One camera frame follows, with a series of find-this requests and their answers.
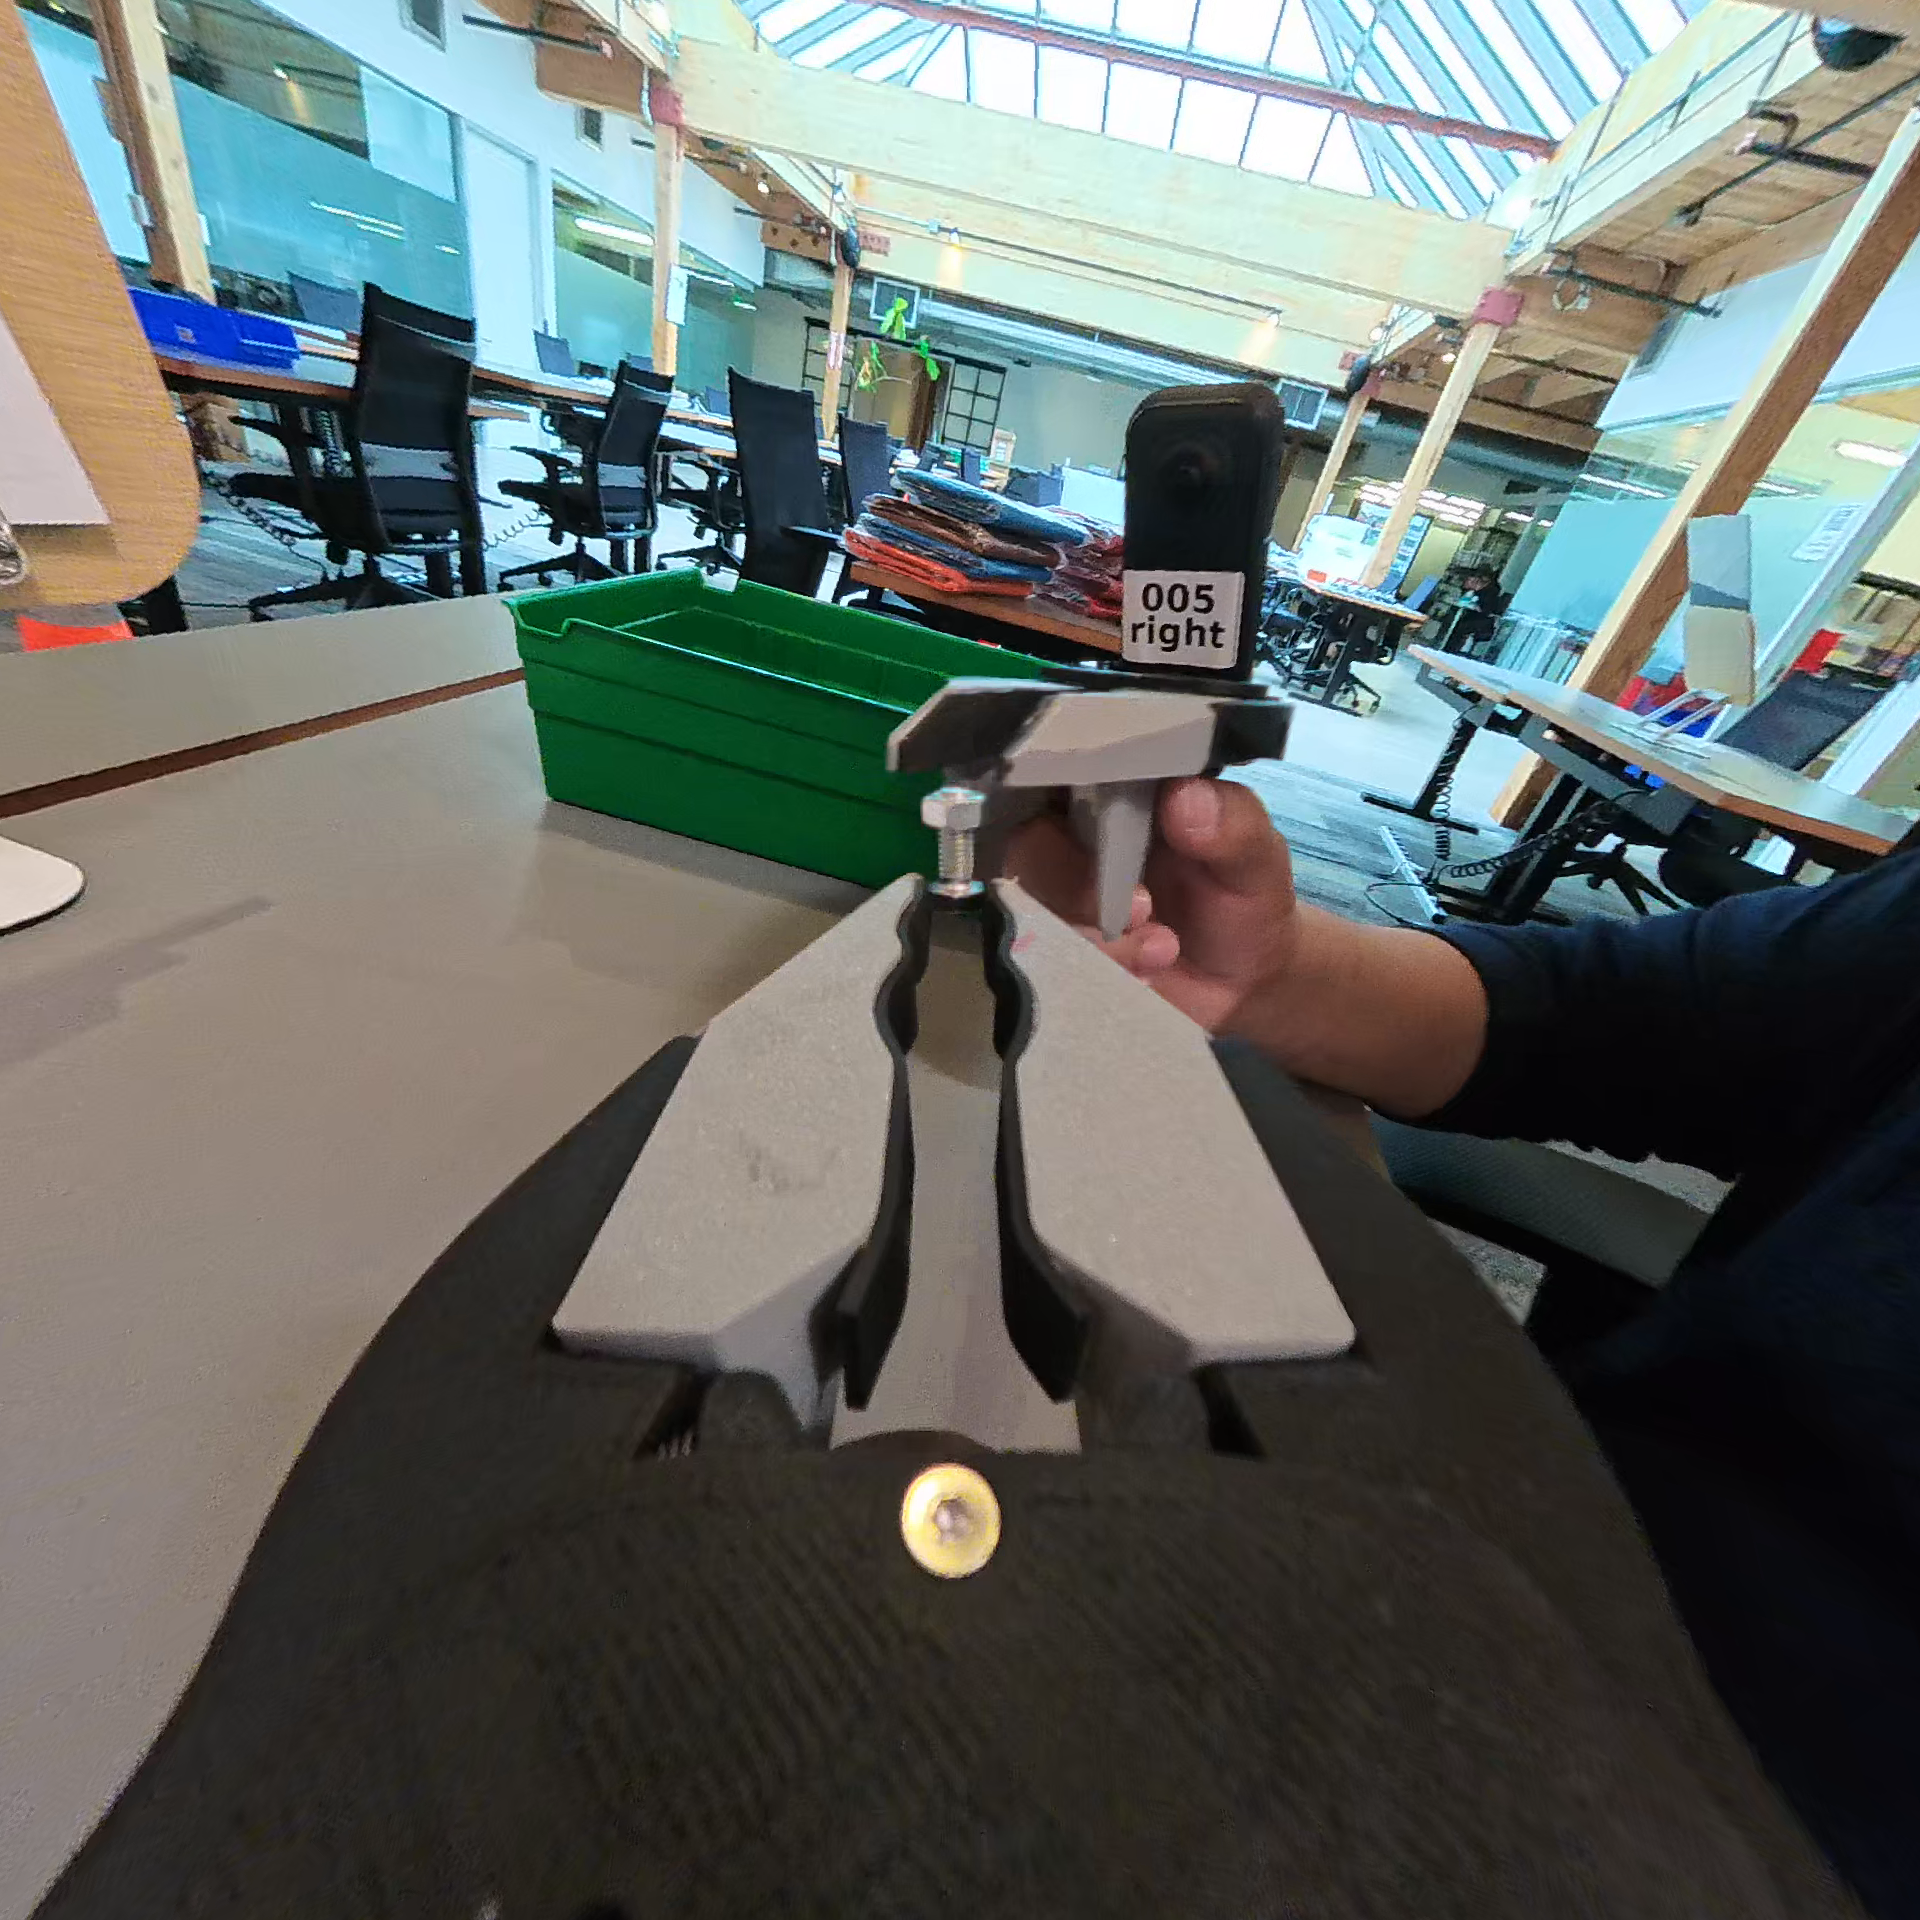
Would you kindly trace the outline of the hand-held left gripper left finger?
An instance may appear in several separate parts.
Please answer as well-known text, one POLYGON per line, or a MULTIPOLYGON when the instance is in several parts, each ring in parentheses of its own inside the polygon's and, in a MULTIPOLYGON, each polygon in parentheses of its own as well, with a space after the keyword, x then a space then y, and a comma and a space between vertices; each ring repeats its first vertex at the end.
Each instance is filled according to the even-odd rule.
POLYGON ((831 1406, 852 1364, 823 1314, 880 1209, 899 1061, 876 1009, 918 902, 901 875, 708 1024, 553 1315, 559 1347, 831 1406))

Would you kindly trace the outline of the person's dark clothing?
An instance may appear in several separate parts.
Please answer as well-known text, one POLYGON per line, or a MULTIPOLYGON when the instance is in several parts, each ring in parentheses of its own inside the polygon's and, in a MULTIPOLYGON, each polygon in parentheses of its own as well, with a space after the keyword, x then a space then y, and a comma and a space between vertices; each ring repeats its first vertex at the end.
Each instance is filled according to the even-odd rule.
POLYGON ((1919 1122, 1914 1159, 1725 1183, 1571 1381, 1766 1769, 1916 1916, 1919 1122))

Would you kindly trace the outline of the white tablet stand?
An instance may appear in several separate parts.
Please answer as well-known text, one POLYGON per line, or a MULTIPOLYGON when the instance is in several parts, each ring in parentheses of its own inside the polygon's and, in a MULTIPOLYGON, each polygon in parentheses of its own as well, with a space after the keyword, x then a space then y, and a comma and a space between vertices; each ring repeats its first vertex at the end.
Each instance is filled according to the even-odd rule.
MULTIPOLYGON (((32 572, 32 556, 2 516, 2 589, 17 589, 32 572)), ((52 921, 84 888, 86 875, 72 861, 2 836, 2 933, 52 921)))

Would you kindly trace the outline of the stack of folded cloths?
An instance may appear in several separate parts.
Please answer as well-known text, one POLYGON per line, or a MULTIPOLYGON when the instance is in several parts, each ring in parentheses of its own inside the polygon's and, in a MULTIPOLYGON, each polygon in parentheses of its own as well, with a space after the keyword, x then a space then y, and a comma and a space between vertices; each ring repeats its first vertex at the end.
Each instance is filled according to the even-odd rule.
POLYGON ((1111 625, 1122 617, 1122 532, 942 468, 896 474, 839 542, 852 561, 892 570, 918 589, 1039 596, 1111 625))

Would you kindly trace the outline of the dark grey office chair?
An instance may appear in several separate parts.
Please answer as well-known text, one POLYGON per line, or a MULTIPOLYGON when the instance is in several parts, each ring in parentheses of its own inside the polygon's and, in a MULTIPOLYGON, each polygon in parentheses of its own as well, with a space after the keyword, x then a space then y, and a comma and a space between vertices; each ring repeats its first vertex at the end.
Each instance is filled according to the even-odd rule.
POLYGON ((1387 1176, 1545 1342, 1603 1331, 1668 1284, 1723 1187, 1566 1145, 1373 1120, 1387 1176))

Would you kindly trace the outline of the person's right forearm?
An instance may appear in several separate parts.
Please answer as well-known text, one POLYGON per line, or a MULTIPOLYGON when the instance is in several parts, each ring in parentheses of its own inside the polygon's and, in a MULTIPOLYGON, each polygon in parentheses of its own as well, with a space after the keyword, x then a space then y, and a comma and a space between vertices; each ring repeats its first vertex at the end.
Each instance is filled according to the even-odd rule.
POLYGON ((1387 1117, 1723 1182, 1916 1156, 1916 856, 1626 925, 1304 917, 1245 1032, 1387 1117))

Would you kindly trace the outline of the folded grey cardboard sheet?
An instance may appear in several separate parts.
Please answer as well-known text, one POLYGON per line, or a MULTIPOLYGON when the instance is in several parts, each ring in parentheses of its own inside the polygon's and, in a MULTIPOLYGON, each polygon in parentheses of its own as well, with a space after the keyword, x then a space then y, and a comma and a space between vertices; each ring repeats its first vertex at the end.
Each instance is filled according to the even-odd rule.
POLYGON ((1696 516, 1685 539, 1682 678, 1721 708, 1757 699, 1755 523, 1749 516, 1696 516))

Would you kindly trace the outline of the black office chair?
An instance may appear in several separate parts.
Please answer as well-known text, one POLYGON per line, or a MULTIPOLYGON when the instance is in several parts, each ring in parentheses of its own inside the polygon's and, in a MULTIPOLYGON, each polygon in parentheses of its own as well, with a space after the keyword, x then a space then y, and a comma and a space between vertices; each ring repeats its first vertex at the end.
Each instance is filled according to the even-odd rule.
POLYGON ((841 435, 845 510, 835 510, 814 403, 803 390, 729 373, 735 476, 744 510, 742 582, 817 596, 841 535, 893 489, 893 448, 875 422, 841 435))
POLYGON ((500 490, 539 510, 558 552, 502 569, 500 590, 527 582, 550 587, 558 574, 591 584, 648 569, 660 522, 657 456, 668 394, 657 371, 625 358, 584 443, 525 452, 539 460, 543 478, 508 478, 500 490))
MULTIPOLYGON (((1875 692, 1863 682, 1789 674, 1757 708, 1741 714, 1721 741, 1800 775, 1873 702, 1875 692)), ((1755 867, 1746 854, 1760 833, 1764 824, 1748 817, 1712 803, 1693 803, 1664 842, 1654 880, 1640 880, 1631 867, 1621 867, 1616 884, 1640 917, 1649 916, 1650 897, 1668 907, 1712 907, 1725 897, 1791 884, 1809 861, 1807 852, 1795 852, 1784 874, 1755 867)))
POLYGON ((385 292, 361 298, 345 401, 278 408, 286 471, 246 471, 229 499, 298 516, 338 570, 247 601, 252 622, 305 606, 371 610, 485 594, 472 434, 473 322, 385 292))

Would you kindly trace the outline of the printed instruction sheet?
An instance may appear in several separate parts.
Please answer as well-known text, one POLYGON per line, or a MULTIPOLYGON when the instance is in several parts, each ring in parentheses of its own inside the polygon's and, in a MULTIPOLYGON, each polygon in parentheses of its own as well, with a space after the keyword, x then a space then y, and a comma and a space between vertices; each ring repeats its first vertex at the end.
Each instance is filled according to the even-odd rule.
POLYGON ((106 527, 108 514, 2 321, 2 516, 14 528, 106 527))

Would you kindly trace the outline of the small blue bin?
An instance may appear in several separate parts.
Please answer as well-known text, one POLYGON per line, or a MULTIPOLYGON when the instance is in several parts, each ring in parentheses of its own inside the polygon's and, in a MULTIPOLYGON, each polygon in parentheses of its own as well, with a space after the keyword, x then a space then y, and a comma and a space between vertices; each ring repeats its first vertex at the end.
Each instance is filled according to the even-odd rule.
POLYGON ((222 307, 179 292, 129 290, 137 322, 157 353, 192 353, 234 368, 288 371, 302 355, 293 322, 222 307))

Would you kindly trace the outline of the wooden instruction board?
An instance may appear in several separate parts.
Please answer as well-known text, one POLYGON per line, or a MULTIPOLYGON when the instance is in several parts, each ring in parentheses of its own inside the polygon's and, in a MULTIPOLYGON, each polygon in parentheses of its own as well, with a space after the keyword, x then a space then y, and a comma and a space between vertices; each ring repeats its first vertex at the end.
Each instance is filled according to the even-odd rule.
POLYGON ((4 321, 108 514, 106 527, 14 528, 33 572, 4 589, 4 610, 130 601, 199 538, 199 466, 15 4, 2 35, 4 321))

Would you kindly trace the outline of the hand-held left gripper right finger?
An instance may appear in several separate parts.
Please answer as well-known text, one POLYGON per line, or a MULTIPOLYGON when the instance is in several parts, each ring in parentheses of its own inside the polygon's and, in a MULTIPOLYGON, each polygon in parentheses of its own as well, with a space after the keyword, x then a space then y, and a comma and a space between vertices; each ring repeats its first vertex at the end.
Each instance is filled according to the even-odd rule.
POLYGON ((1202 1028, 1017 884, 980 904, 1001 1298, 1056 1403, 1355 1347, 1202 1028))

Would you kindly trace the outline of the green plastic bin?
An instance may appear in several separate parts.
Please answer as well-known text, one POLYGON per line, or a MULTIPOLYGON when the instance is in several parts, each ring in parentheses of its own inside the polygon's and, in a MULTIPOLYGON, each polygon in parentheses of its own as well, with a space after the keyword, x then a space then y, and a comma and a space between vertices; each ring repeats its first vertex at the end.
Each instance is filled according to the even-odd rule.
POLYGON ((1019 651, 694 569, 507 596, 558 803, 876 888, 933 871, 925 775, 889 735, 950 678, 1044 678, 1019 651))

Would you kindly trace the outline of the person's right hand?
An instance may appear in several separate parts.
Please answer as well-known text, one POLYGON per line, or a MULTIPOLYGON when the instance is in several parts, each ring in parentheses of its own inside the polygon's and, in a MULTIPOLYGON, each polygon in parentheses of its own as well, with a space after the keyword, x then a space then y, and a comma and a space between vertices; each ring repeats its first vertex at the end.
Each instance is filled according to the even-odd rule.
POLYGON ((1022 824, 1005 874, 1213 1036, 1249 1036, 1301 911, 1290 854, 1241 782, 1168 780, 1119 933, 1098 926, 1096 859, 1064 813, 1022 824))

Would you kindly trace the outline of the green hanging plant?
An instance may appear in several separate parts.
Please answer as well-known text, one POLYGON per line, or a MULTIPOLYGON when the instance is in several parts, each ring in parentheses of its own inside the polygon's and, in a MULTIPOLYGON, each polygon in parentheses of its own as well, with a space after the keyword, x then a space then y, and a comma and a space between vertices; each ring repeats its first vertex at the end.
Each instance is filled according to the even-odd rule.
POLYGON ((918 327, 918 306, 906 297, 896 297, 885 312, 876 312, 876 334, 862 345, 855 364, 855 387, 871 391, 887 380, 906 379, 889 371, 887 353, 901 349, 914 353, 925 380, 939 384, 942 379, 940 361, 933 353, 925 331, 918 327))

